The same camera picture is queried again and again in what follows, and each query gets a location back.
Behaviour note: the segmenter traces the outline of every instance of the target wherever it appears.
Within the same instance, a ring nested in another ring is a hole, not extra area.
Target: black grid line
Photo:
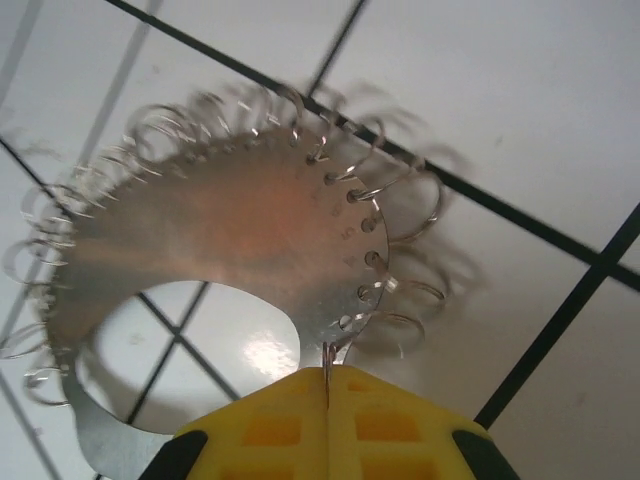
[[[142,301],[142,303],[145,304],[145,306],[149,310],[151,310],[155,314],[156,318],[160,321],[160,323],[162,323],[167,328],[167,330],[169,330],[176,337],[176,340],[178,341],[178,343],[180,343],[184,347],[184,349],[187,350],[187,352],[189,352],[189,354],[193,357],[196,363],[200,365],[200,368],[202,368],[205,371],[205,373],[207,373],[207,375],[209,375],[211,379],[218,384],[218,386],[224,391],[224,393],[226,393],[229,399],[233,401],[238,400],[240,398],[240,395],[238,394],[238,392],[236,392],[231,387],[229,382],[227,382],[224,379],[224,377],[220,374],[220,372],[218,372],[215,368],[213,368],[213,366],[191,344],[191,342],[189,342],[186,338],[180,335],[180,333],[178,332],[178,328],[169,321],[167,316],[158,307],[156,307],[153,304],[153,302],[151,302],[151,300],[149,300],[149,297],[147,297],[144,293],[139,293],[138,298]]]
[[[27,8],[22,15],[20,25],[18,25],[18,31],[13,37],[13,42],[11,42],[11,46],[9,47],[9,54],[2,64],[2,69],[0,69],[0,106],[2,106],[7,98],[11,82],[13,82],[13,78],[16,76],[18,65],[27,48],[33,27],[36,25],[36,20],[40,15],[40,9],[43,4],[44,0],[29,0],[27,3]]]
[[[49,199],[55,204],[57,208],[60,209],[62,213],[64,213],[67,217],[72,218],[73,214],[64,206],[58,202],[57,197],[49,190],[47,184],[38,176],[36,172],[24,161],[24,159],[18,154],[18,152],[11,146],[7,141],[0,135],[0,145],[5,151],[9,154],[11,159],[14,161],[16,165],[20,167],[20,169],[31,179],[33,183],[35,183],[42,192],[49,197]]]
[[[164,0],[149,0],[148,11],[151,14],[156,14]],[[98,141],[100,140],[100,136],[111,118],[111,114],[113,113],[113,109],[116,107],[116,103],[120,98],[120,94],[124,89],[124,86],[129,79],[129,75],[131,74],[131,69],[135,65],[136,60],[138,59],[138,55],[140,54],[140,50],[142,49],[142,45],[144,44],[145,39],[147,38],[147,34],[149,33],[149,26],[143,23],[138,23],[133,32],[133,35],[129,39],[129,43],[127,48],[122,56],[122,61],[116,70],[116,74],[113,76],[113,80],[111,81],[111,85],[107,90],[107,94],[102,101],[102,105],[100,106],[100,110],[98,110],[98,114],[96,115],[93,125],[91,126],[91,130],[89,130],[89,134],[85,139],[84,145],[82,146],[82,150],[80,150],[80,155],[78,157],[77,165],[86,166],[91,160],[91,155],[93,154]]]
[[[620,261],[624,253],[640,235],[640,204],[622,224],[593,265],[580,279],[560,308],[551,317],[518,363],[493,393],[486,405],[475,418],[485,428],[491,427],[498,416],[518,393],[534,370],[540,365],[571,322],[591,299],[598,287],[607,278],[611,266]]]
[[[124,12],[129,13],[140,21],[148,23],[153,28],[168,35],[174,40],[196,50],[197,52],[211,58],[212,60],[215,60],[221,65],[230,68],[236,73],[264,86],[265,88],[268,88],[271,91],[278,92],[283,86],[280,82],[277,82],[273,78],[249,67],[248,65],[245,65],[244,63],[230,57],[229,55],[226,55],[220,50],[217,50],[199,41],[198,39],[183,32],[182,30],[179,30],[169,25],[168,23],[163,22],[159,18],[149,15],[134,6],[123,2],[122,0],[104,1],[110,3],[111,5],[119,8]],[[303,96],[302,101],[305,108],[316,115],[320,115],[327,111],[324,106],[320,105],[310,97]],[[344,125],[348,121],[349,120],[346,117],[341,115],[338,119],[338,125]],[[357,135],[359,138],[368,143],[372,143],[376,137],[376,134],[374,132],[366,128],[362,128]],[[407,156],[406,158],[410,158],[409,153],[405,149],[403,149],[397,143],[389,140],[385,142],[381,150],[390,155],[403,154],[403,156]],[[568,235],[565,235],[564,233],[545,224],[544,222],[518,210],[517,208],[509,205],[503,200],[500,200],[495,196],[485,192],[484,190],[476,187],[475,185],[467,182],[466,180],[463,180],[457,175],[454,175],[453,173],[432,164],[428,160],[426,162],[426,167],[430,171],[436,173],[443,181],[443,183],[452,190],[455,190],[459,194],[491,210],[493,213],[514,223],[515,225],[518,225],[519,227],[525,229],[529,233],[534,234],[535,236],[553,245],[554,247],[559,248],[565,253],[568,253],[569,255],[589,265],[593,265],[598,261],[599,254],[594,249],[584,245],[581,242],[578,242]],[[624,269],[626,270],[626,272],[621,275],[622,271],[620,269]],[[619,269],[612,268],[609,274],[616,280],[624,283],[625,285],[628,285],[631,288],[634,288],[633,285],[640,283],[640,274],[626,269],[626,267],[620,267]]]
[[[340,30],[338,31],[338,35],[336,36],[336,39],[333,42],[333,46],[329,49],[329,52],[327,53],[327,56],[322,62],[322,65],[320,65],[320,68],[318,69],[318,73],[316,73],[313,77],[313,81],[311,82],[311,85],[307,90],[307,97],[311,97],[315,93],[315,91],[318,89],[318,87],[322,84],[322,81],[329,73],[329,68],[331,68],[331,65],[333,64],[334,60],[337,58],[338,52],[344,45],[344,42],[347,39],[347,36],[353,29],[356,23],[356,20],[362,14],[362,11],[364,10],[364,7],[366,6],[367,3],[368,3],[368,0],[358,0],[353,4],[353,9],[351,10],[351,13],[347,16],[347,18],[345,18],[344,23],[340,27]]]
[[[36,435],[36,432],[34,432],[33,427],[31,426],[31,423],[27,418],[27,415],[22,410],[20,403],[18,402],[16,397],[13,395],[13,392],[11,391],[9,384],[7,383],[7,381],[5,380],[1,372],[0,372],[0,393],[2,393],[4,398],[7,400],[7,403],[9,403],[9,407],[13,411],[13,416],[18,420],[20,427],[24,431],[24,434],[29,440],[29,443],[35,449],[36,453],[38,454],[38,457],[40,457],[40,461],[42,462],[43,467],[45,468],[45,470],[47,471],[51,479],[62,480],[62,477],[58,473],[58,470],[56,469],[55,465],[51,461],[51,457],[49,457],[47,450],[44,448],[44,445]]]
[[[35,259],[31,265],[29,266],[29,270],[27,271],[27,275],[25,279],[28,282],[33,281],[36,278],[36,275],[40,272],[42,268],[42,263]],[[20,318],[20,314],[22,313],[22,309],[24,308],[24,304],[26,303],[27,298],[29,297],[29,285],[23,285],[20,289],[20,292],[16,296],[13,301],[13,305],[11,305],[11,309],[7,314],[7,319],[2,325],[2,330],[0,330],[0,342],[4,342],[7,340],[9,335],[13,332],[13,329],[18,323],[18,319]]]
[[[160,357],[160,360],[158,361],[156,366],[153,368],[153,372],[151,373],[149,380],[145,384],[144,388],[142,389],[142,392],[140,393],[140,395],[138,396],[138,399],[136,400],[135,405],[131,409],[131,413],[129,414],[126,420],[127,424],[131,425],[136,420],[138,414],[140,413],[140,410],[142,409],[142,406],[144,405],[144,402],[147,400],[147,396],[151,392],[151,389],[153,388],[153,386],[156,383],[156,380],[158,379],[158,376],[160,375],[165,365],[167,364],[167,360],[169,359],[169,356],[173,352],[176,344],[178,343],[178,337],[182,334],[184,329],[189,324],[189,321],[193,318],[193,315],[197,311],[198,305],[202,301],[202,298],[204,297],[204,294],[206,293],[208,288],[209,288],[209,284],[207,282],[202,282],[198,290],[196,290],[196,293],[194,294],[193,299],[190,302],[191,304],[189,305],[189,308],[186,310],[186,312],[178,322],[178,328],[176,329],[173,335],[173,338],[167,345],[167,348],[165,348],[164,352],[162,352],[162,356]]]

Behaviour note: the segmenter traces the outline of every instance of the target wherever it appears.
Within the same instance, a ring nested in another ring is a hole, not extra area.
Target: metal ring
[[[265,87],[263,87],[262,85],[260,85],[257,89],[252,89],[249,92],[249,95],[247,95],[247,101],[243,101],[243,100],[238,100],[238,106],[241,107],[243,110],[245,110],[246,112],[251,112],[253,110],[253,108],[251,107],[251,104],[254,103],[255,98],[257,97],[258,100],[262,100],[262,103],[264,104],[264,108],[265,108],[265,112],[264,112],[264,116],[259,116],[258,119],[256,120],[256,123],[251,126],[251,128],[249,128],[249,131],[251,133],[253,133],[254,137],[258,137],[260,135],[260,132],[266,128],[269,127],[270,123],[275,123],[275,124],[279,124],[279,122],[276,119],[274,112],[274,103],[273,103],[273,97],[271,97],[271,92],[269,92],[269,90],[267,90]],[[239,116],[238,118],[239,121],[242,121],[242,116]],[[238,128],[240,130],[244,131],[244,125],[238,125]]]
[[[75,245],[70,238],[70,232],[64,231],[65,227],[72,229],[73,222],[57,215],[44,218],[33,226],[36,232],[46,237],[47,244],[55,249],[70,248]]]
[[[420,338],[424,339],[425,337],[425,331],[424,331],[424,326],[422,325],[422,322],[420,322],[419,320],[415,319],[415,318],[411,318],[407,315],[402,315],[400,313],[395,313],[395,312],[388,312],[385,310],[374,310],[372,312],[368,312],[368,313],[358,313],[356,315],[354,315],[353,317],[351,317],[353,319],[353,322],[361,322],[362,327],[360,327],[360,329],[357,330],[357,334],[354,336],[353,341],[355,341],[355,339],[357,338],[358,335],[360,335],[360,333],[362,333],[364,331],[364,329],[367,327],[367,325],[369,325],[369,322],[373,319],[391,319],[392,321],[396,322],[396,323],[401,323],[404,325],[409,325],[411,327],[415,327],[416,330],[418,330],[418,332],[420,333]]]
[[[399,181],[405,180],[406,178],[409,178],[411,175],[417,173],[417,170],[416,170],[415,166],[413,165],[413,163],[415,163],[415,161],[418,159],[418,157],[413,155],[413,159],[414,159],[414,162],[412,162],[412,164],[409,165],[409,167],[408,167],[409,169],[405,173],[403,173],[402,175],[398,175],[393,180],[390,180],[389,182],[385,183],[384,185],[382,185],[380,187],[371,188],[371,189],[368,189],[368,190],[351,190],[349,192],[348,200],[351,201],[351,202],[364,202],[366,200],[371,200],[376,195],[378,195],[379,193],[384,192],[387,188],[391,187],[392,185],[395,185]]]
[[[33,209],[35,208],[36,199],[44,194],[44,191],[40,187],[33,187],[27,190],[27,193],[22,197],[20,214],[29,225],[34,226],[40,221],[33,212]]]
[[[411,247],[398,246],[396,248],[409,251],[409,253],[419,254],[419,252],[415,252]],[[433,285],[422,282],[414,279],[397,279],[391,275],[389,269],[387,268],[387,264],[384,262],[382,257],[379,255],[373,258],[374,265],[373,268],[376,270],[376,273],[381,277],[381,280],[372,284],[373,288],[384,288],[391,294],[395,294],[396,292],[401,292],[403,290],[422,290],[426,293],[429,293],[433,297],[436,298],[437,303],[435,305],[429,305],[432,308],[442,308],[445,306],[447,301],[449,300],[449,296],[451,295],[451,281],[449,279],[449,275],[447,272],[434,264],[433,262],[428,262],[426,259],[422,259],[423,262],[429,266],[439,277],[442,282],[443,289],[439,289],[434,287]]]
[[[125,143],[131,144],[135,148],[136,163],[145,171],[155,175],[160,175],[160,172],[144,165],[144,163],[154,163],[157,159],[149,159],[142,154],[141,147],[150,149],[150,143],[143,138],[143,129],[156,130],[168,138],[177,139],[176,148],[178,150],[182,150],[184,147],[188,148],[198,140],[196,123],[189,119],[188,112],[182,107],[153,104],[145,105],[135,111],[125,127]]]
[[[71,290],[72,287],[56,281],[52,282],[32,282],[28,286],[28,294],[34,300],[34,313],[46,321],[53,313],[52,305],[55,302],[55,295],[51,292],[53,287],[59,290]]]
[[[114,197],[111,195],[109,191],[109,188],[103,186],[104,184],[112,183],[111,177],[109,177],[109,175],[103,172],[100,168],[98,168],[95,165],[91,165],[91,166],[76,165],[73,167],[73,170],[74,172],[76,171],[82,172],[82,175],[76,176],[82,188],[86,190],[86,189],[92,189],[92,187],[95,187],[95,189],[98,191],[101,197],[106,197],[111,200],[114,199]],[[89,181],[93,181],[96,178],[101,179],[103,181],[103,185],[89,184]],[[84,197],[87,199],[89,203],[100,208],[106,208],[104,205],[100,204],[98,201],[92,200],[91,198],[89,198],[89,196],[85,195],[84,193],[82,194],[84,195]]]
[[[27,397],[29,397],[30,400],[40,405],[43,405],[46,407],[66,407],[67,405],[69,405],[69,402],[67,400],[58,400],[58,401],[49,400],[35,393],[36,390],[44,382],[49,380],[50,378],[49,374],[53,372],[62,372],[62,370],[59,367],[54,367],[50,365],[32,367],[29,370],[27,370],[24,373],[24,380],[22,384],[24,388],[24,392],[27,395]]]
[[[444,184],[442,183],[442,180],[440,180],[440,177],[434,172],[430,172],[424,169],[417,169],[417,171],[419,174],[422,174],[422,175],[430,175],[435,180],[436,187],[438,189],[438,192],[437,192],[438,197],[436,199],[436,204],[433,207],[433,210],[431,211],[429,216],[426,218],[424,222],[422,222],[422,224],[420,224],[419,227],[417,227],[415,230],[405,235],[400,235],[398,237],[390,238],[389,239],[390,245],[394,245],[398,243],[413,242],[420,235],[422,235],[424,232],[429,230],[433,225],[435,225],[435,223],[440,218],[440,214],[442,213],[442,208],[444,206]]]
[[[120,145],[114,145],[112,147],[109,147],[110,150],[114,150],[117,153],[120,154],[124,154],[126,155],[128,158],[133,159],[134,154],[128,150],[126,147],[122,147]],[[105,162],[110,163],[111,165],[115,165],[118,166],[122,169],[122,171],[124,172],[125,176],[126,175],[131,175],[132,178],[135,178],[136,180],[146,183],[146,180],[138,175],[136,175],[135,169],[133,168],[133,166],[127,164],[127,162],[123,159],[117,158],[113,155],[108,155],[106,153],[103,153],[101,155],[98,156],[98,159],[100,160],[104,160]]]
[[[300,94],[288,85],[282,85],[278,89],[278,95],[293,102],[296,107],[296,118],[291,126],[291,144],[296,145],[300,140],[300,134],[302,133],[302,120],[304,119],[304,102]]]
[[[324,122],[324,128],[318,136],[320,142],[316,144],[313,152],[309,154],[308,160],[310,162],[322,162],[326,158],[324,157],[324,149],[329,142],[331,133],[335,128],[337,128],[338,119],[340,118],[340,108],[346,103],[347,99],[344,95],[337,95],[331,109],[320,115],[320,118]]]
[[[85,213],[82,210],[79,209],[74,209],[70,203],[70,200],[75,200],[76,202],[78,202],[81,205],[86,205],[87,203],[90,203],[87,198],[82,195],[80,192],[78,192],[77,190],[75,190],[74,188],[68,186],[68,185],[62,185],[60,183],[51,185],[51,188],[55,191],[55,190],[62,190],[64,192],[63,195],[56,195],[56,198],[58,199],[58,202],[63,205],[67,210],[69,210],[70,212],[72,212],[74,215],[78,215],[79,217],[85,217],[85,218],[93,218],[92,215],[89,215],[88,213]]]
[[[195,103],[198,108],[201,108],[203,110],[206,108],[212,108],[216,113],[216,119],[218,120],[218,123],[226,133],[227,137],[231,138],[233,136],[233,132],[231,131],[231,128],[229,127],[229,123],[227,122],[224,116],[224,112],[222,111],[222,108],[221,108],[221,105],[224,105],[224,100],[222,98],[220,98],[215,93],[198,92],[195,99]],[[191,112],[192,115],[194,113],[195,114],[200,113],[199,111],[193,111],[193,110],[194,109],[192,109],[192,112]],[[213,139],[213,133],[209,128],[207,128],[207,125],[205,123],[207,119],[204,118],[204,114],[202,115],[202,118],[200,118],[199,120],[200,122],[198,123],[198,126],[200,127],[200,131],[202,131],[207,136],[207,140]]]
[[[44,328],[44,323],[31,323],[25,327],[15,330],[10,335],[7,335],[2,339],[2,341],[0,341],[0,360],[13,360],[16,358],[21,358],[25,355],[29,355],[30,353],[34,353],[42,348],[45,348],[48,345],[46,339],[40,341],[31,348],[18,353],[11,353],[18,345],[29,339],[35,333],[42,332]]]
[[[378,126],[379,133],[378,136],[376,136],[376,138],[373,140],[371,145],[369,145],[367,154],[364,157],[358,159],[353,165],[345,169],[342,173],[327,173],[325,177],[327,183],[340,182],[355,178],[355,170],[357,170],[364,162],[369,160],[375,153],[376,149],[384,145],[384,142],[386,141],[386,128],[384,126],[384,122],[379,117],[370,117],[364,120],[360,120],[360,122],[357,124],[351,123],[350,125],[353,126],[350,128],[349,133],[351,135],[355,135],[360,130],[365,128],[368,123],[371,122]]]
[[[22,250],[30,249],[33,245],[40,245],[42,247],[48,247],[50,249],[56,250],[56,248],[54,248],[47,240],[44,240],[41,238],[33,238],[31,240],[23,240],[21,242],[14,243],[4,252],[4,255],[2,257],[2,268],[4,270],[4,273],[11,280],[21,285],[30,285],[31,282],[26,279],[22,279],[18,276],[18,272],[15,265],[16,257]],[[61,267],[67,264],[67,262],[62,260],[46,260],[45,255],[47,251],[48,249],[45,250],[44,255],[42,255],[40,252],[34,252],[33,250],[29,250],[31,254],[33,254],[41,263],[44,263],[45,265]]]

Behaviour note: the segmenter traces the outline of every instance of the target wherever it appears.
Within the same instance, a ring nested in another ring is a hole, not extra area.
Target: yellow plastic tool
[[[353,367],[325,377],[303,369],[186,425],[141,480],[518,478],[471,420]]]

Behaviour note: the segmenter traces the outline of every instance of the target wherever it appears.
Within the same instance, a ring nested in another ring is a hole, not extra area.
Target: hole
[[[373,299],[373,294],[371,292],[371,287],[368,285],[361,285],[358,288],[358,298],[362,302],[369,302]]]
[[[369,458],[361,459],[362,480],[438,480],[433,462],[413,458]]]
[[[360,224],[360,228],[364,233],[371,233],[376,229],[376,221],[373,218],[365,218]]]
[[[358,195],[360,195],[360,190],[349,190],[347,192],[347,202],[356,203],[358,201]]]
[[[294,129],[293,133],[291,134],[291,138],[289,138],[289,146],[295,148],[298,146],[299,143],[300,143],[300,136]]]
[[[294,480],[292,468],[273,468],[269,470],[242,470],[227,468],[222,472],[221,480]]]
[[[325,185],[333,185],[334,183],[336,183],[336,177],[335,177],[335,173],[327,173],[324,176],[324,184]]]
[[[409,415],[384,410],[357,413],[356,437],[370,442],[419,442],[420,432]]]
[[[353,330],[353,318],[349,315],[343,315],[340,320],[338,320],[338,326],[342,330],[350,332],[351,330]]]
[[[376,262],[379,258],[380,254],[378,252],[376,252],[375,250],[370,250],[364,256],[364,263],[373,268],[376,266]]]
[[[199,281],[168,283],[145,294],[178,326],[201,285]],[[288,316],[225,285],[211,284],[204,290],[183,335],[240,396],[298,367],[300,342]],[[87,342],[78,363],[80,380],[103,408],[125,421],[170,340],[169,330],[137,297],[131,298],[114,309]],[[134,426],[174,434],[229,402],[224,390],[178,345]]]
[[[369,388],[369,386],[365,385],[364,383],[350,380],[349,383],[347,383],[347,390],[349,390],[350,392],[370,392],[371,388]]]
[[[302,420],[293,415],[258,414],[242,437],[244,447],[285,447],[300,443]]]

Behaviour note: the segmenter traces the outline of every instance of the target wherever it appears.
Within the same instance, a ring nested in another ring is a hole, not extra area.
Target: engraved number
[[[342,213],[342,202],[338,202],[331,209],[331,216],[339,217],[341,213]]]
[[[354,233],[356,233],[355,229],[353,227],[349,227],[344,232],[341,233],[342,239],[349,240]]]
[[[356,264],[356,257],[354,257],[353,255],[350,257],[344,257],[342,261],[353,268],[353,266]]]
[[[322,187],[316,188],[311,194],[311,200],[313,200],[314,203],[318,202],[318,198],[320,198],[320,192],[322,192]]]

